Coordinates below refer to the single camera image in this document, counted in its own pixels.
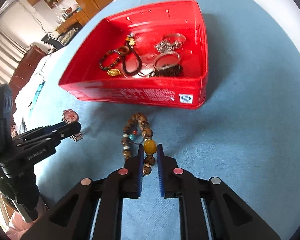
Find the left hand in black glove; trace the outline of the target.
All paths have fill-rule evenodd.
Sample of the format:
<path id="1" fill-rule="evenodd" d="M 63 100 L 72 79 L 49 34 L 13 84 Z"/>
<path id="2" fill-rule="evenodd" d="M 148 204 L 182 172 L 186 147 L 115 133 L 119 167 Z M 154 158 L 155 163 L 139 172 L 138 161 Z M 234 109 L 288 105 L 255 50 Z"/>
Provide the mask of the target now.
<path id="1" fill-rule="evenodd" d="M 37 204 L 40 192 L 36 185 L 34 167 L 23 170 L 21 174 L 11 179 L 0 178 L 0 192 L 17 211 L 21 212 L 25 222 L 34 222 L 38 218 Z"/>

